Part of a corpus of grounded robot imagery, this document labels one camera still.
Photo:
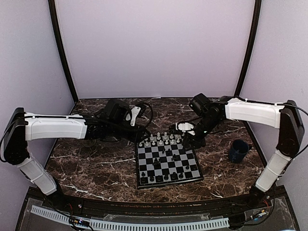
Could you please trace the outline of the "black frame post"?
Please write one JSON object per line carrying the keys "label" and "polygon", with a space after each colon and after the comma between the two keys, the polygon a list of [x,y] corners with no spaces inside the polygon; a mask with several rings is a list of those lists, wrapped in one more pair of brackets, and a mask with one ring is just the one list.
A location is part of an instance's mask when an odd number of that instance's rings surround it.
{"label": "black frame post", "polygon": [[69,91],[72,96],[73,102],[77,103],[79,101],[79,98],[77,95],[75,85],[73,83],[72,75],[69,69],[68,61],[67,61],[65,50],[64,50],[64,44],[62,40],[62,35],[60,31],[60,25],[59,25],[57,10],[56,10],[56,1],[48,0],[48,5],[49,5],[49,11],[50,11],[50,17],[51,17],[51,23],[52,23],[53,33],[55,37],[55,42],[56,42],[58,54],[60,57],[60,61],[62,64],[64,76],[68,84]]}
{"label": "black frame post", "polygon": [[261,5],[262,5],[262,0],[255,0],[247,47],[246,47],[243,65],[240,71],[239,79],[238,79],[238,82],[235,88],[234,96],[240,96],[243,86],[244,86],[244,81],[245,81],[246,74],[249,68],[249,64],[250,64],[250,60],[251,60],[251,56],[252,56],[252,52],[253,52],[253,48],[255,44],[255,39],[257,35],[258,23],[259,23],[260,12],[261,12]]}

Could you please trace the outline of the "black queen piece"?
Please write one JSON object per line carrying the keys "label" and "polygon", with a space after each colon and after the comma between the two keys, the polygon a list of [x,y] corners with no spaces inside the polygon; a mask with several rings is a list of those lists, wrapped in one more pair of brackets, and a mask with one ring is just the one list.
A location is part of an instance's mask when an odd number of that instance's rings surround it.
{"label": "black queen piece", "polygon": [[176,173],[173,173],[173,174],[171,175],[171,179],[172,179],[172,180],[175,180],[176,177],[177,177],[177,174],[176,174]]}

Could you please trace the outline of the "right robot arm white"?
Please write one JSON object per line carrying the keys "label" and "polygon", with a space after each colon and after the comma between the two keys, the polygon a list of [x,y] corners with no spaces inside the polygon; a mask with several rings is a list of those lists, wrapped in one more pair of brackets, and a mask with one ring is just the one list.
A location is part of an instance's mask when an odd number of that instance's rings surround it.
{"label": "right robot arm white", "polygon": [[198,149],[205,145],[205,137],[225,120],[247,122],[267,129],[257,135],[257,141],[272,144],[273,154],[266,155],[267,165],[256,180],[253,191],[246,197],[250,209],[264,201],[264,194],[283,175],[294,158],[303,152],[302,140],[305,127],[300,108],[295,101],[268,103],[243,99],[239,96],[222,96],[215,101],[200,93],[193,97],[189,106],[198,115],[199,122],[176,123],[175,127],[185,133],[184,147]]}

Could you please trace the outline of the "black white chessboard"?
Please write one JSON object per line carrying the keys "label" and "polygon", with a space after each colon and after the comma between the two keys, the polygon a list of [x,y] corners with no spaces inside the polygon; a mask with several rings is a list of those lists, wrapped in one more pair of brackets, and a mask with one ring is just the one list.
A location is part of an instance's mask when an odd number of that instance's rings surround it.
{"label": "black white chessboard", "polygon": [[204,179],[195,151],[183,148],[183,138],[183,134],[157,133],[135,145],[138,189]]}

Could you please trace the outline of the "beige printed mug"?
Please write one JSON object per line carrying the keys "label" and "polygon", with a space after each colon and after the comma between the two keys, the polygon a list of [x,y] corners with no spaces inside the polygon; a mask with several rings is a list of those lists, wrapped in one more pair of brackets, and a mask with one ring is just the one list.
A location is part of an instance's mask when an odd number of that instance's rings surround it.
{"label": "beige printed mug", "polygon": [[83,145],[85,147],[92,147],[96,144],[96,140],[84,140]]}

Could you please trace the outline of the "left black frame post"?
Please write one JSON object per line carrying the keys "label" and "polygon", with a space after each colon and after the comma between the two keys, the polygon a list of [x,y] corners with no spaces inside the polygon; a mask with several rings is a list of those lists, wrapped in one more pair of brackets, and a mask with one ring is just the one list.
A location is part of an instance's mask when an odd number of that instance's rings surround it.
{"label": "left black frame post", "polygon": [[56,1],[48,0],[48,5],[49,5],[49,11],[50,11],[50,17],[51,17],[51,23],[52,23],[53,33],[55,37],[55,42],[56,42],[58,54],[60,57],[60,61],[62,64],[64,76],[68,84],[69,91],[72,96],[73,102],[77,103],[79,101],[79,98],[77,95],[75,85],[73,83],[72,75],[69,69],[68,61],[67,61],[65,50],[64,50],[64,44],[62,40],[62,35],[60,31],[60,25],[59,25],[57,10],[56,10]]}

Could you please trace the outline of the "right black frame post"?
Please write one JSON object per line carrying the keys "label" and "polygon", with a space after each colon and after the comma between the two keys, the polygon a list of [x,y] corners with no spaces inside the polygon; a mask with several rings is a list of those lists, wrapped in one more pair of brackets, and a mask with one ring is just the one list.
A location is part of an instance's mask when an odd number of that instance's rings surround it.
{"label": "right black frame post", "polygon": [[249,68],[249,64],[250,64],[250,60],[251,60],[251,56],[252,56],[252,52],[253,52],[253,48],[255,44],[255,39],[257,35],[258,23],[259,23],[260,12],[261,12],[261,5],[262,5],[262,0],[255,0],[247,47],[246,47],[243,65],[240,71],[239,79],[238,79],[238,82],[235,88],[234,96],[240,96],[243,86],[244,86],[244,81],[245,81],[246,74]]}

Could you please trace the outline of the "dark blue mug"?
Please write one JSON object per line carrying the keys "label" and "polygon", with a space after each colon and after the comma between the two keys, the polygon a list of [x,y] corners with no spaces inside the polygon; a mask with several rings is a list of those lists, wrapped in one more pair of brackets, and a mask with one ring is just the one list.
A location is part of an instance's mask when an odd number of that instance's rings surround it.
{"label": "dark blue mug", "polygon": [[229,160],[235,164],[242,162],[252,147],[251,144],[244,140],[234,140],[229,150]]}

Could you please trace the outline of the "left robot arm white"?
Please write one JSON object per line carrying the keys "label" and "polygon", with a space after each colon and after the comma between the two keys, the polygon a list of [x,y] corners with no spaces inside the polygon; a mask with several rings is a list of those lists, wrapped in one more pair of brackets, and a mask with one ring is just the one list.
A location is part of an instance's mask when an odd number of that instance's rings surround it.
{"label": "left robot arm white", "polygon": [[37,115],[16,108],[0,141],[0,160],[17,166],[20,171],[49,197],[58,210],[68,206],[68,199],[56,179],[33,157],[28,142],[44,139],[69,138],[105,140],[109,137],[141,142],[150,136],[148,125],[136,120],[151,106],[140,102],[130,106],[124,101],[110,99],[106,106],[92,115]]}

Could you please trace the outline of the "black chess pieces pile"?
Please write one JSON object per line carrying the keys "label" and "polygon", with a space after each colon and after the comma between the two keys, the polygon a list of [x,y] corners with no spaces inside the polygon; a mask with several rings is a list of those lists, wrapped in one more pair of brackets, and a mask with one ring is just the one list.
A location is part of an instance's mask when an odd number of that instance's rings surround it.
{"label": "black chess pieces pile", "polygon": [[153,166],[154,167],[161,167],[161,168],[172,168],[175,167],[175,162],[180,161],[179,154],[173,154],[173,152],[168,150],[163,150],[160,154],[159,152],[153,153]]}

